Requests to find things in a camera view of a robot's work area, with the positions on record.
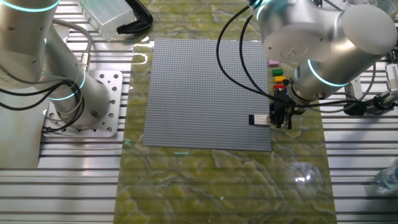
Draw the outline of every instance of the yellow lego brick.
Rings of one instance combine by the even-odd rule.
[[[286,77],[275,77],[275,83],[281,83],[286,79]]]

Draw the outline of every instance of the green marble surface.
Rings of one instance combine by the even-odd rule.
[[[154,25],[134,45],[114,223],[336,223],[322,121],[315,112],[295,117],[292,130],[273,129],[272,152],[142,145],[154,39],[216,40],[246,2],[141,2]],[[224,40],[239,39],[249,14],[231,24]],[[245,40],[259,39],[253,20]],[[281,65],[287,76],[294,66]]]

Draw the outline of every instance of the gray lego baseplate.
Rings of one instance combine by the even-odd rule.
[[[244,42],[254,81],[268,92],[267,59],[260,42]],[[239,42],[222,41],[221,63],[238,82],[254,88],[242,69]],[[156,39],[145,146],[271,150],[270,127],[249,125],[250,114],[268,114],[269,101],[229,81],[216,60],[216,41]]]

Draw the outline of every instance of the glowing blue ring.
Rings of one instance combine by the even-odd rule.
[[[85,76],[83,77],[83,81],[82,81],[82,83],[81,83],[81,85],[80,85],[80,89],[83,88],[83,85],[84,85],[85,82],[86,82],[86,70],[85,70],[85,69],[83,69],[83,70],[85,71]],[[66,99],[69,99],[69,98],[73,97],[76,93],[77,93],[77,91],[74,92],[74,93],[72,93],[71,95],[69,95],[69,96],[67,96],[67,97],[64,97],[64,98],[61,98],[61,99],[53,99],[53,98],[50,98],[50,97],[47,97],[47,98],[48,98],[49,100],[55,100],[55,101],[66,100]]]
[[[55,8],[56,6],[58,6],[58,4],[59,4],[60,1],[61,1],[61,0],[58,0],[58,1],[57,1],[55,4],[53,4],[52,6],[45,7],[45,8],[42,8],[42,9],[29,9],[29,8],[25,8],[25,7],[20,7],[20,6],[16,6],[16,5],[13,5],[13,4],[11,4],[11,3],[8,3],[8,2],[6,2],[5,0],[0,0],[0,3],[3,4],[3,5],[5,5],[5,6],[8,6],[8,7],[12,8],[12,9],[19,10],[19,11],[23,11],[23,12],[45,12],[45,11],[48,11],[48,10],[53,9],[53,8]]]
[[[348,85],[348,83],[346,84],[334,84],[331,82],[328,82],[326,80],[324,80],[322,77],[320,77],[317,72],[313,69],[312,65],[311,65],[311,61],[308,60],[308,66],[310,67],[311,72],[313,73],[313,75],[315,75],[315,77],[317,77],[321,82],[323,82],[324,84],[330,85],[330,86],[334,86],[334,87],[343,87]]]
[[[272,0],[264,0],[264,2],[261,4],[260,8],[257,11],[257,20],[259,20],[259,16],[260,16],[262,9],[271,1]]]
[[[261,0],[257,0],[251,7],[253,7],[255,9],[260,2],[261,2]]]

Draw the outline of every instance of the pink lego brick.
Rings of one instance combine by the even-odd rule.
[[[269,60],[269,66],[270,67],[278,67],[279,66],[279,62],[274,61],[274,60]]]

